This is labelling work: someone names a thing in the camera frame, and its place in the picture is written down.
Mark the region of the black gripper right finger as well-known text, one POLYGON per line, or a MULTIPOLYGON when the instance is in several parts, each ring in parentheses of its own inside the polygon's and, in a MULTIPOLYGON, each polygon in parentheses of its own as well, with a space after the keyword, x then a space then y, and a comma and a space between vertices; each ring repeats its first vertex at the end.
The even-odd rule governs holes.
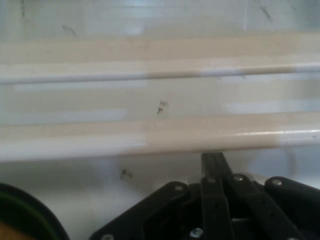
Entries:
POLYGON ((285 178, 264 184, 233 173, 212 153, 212 239, 318 240, 320 191, 285 178))

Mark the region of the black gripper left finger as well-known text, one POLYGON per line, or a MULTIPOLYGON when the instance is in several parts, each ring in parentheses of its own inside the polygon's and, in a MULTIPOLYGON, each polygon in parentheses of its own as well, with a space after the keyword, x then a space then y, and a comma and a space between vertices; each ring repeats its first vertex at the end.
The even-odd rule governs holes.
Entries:
POLYGON ((232 171, 221 152, 201 155, 198 183, 172 181, 94 232, 92 240, 232 240, 223 181, 232 171))

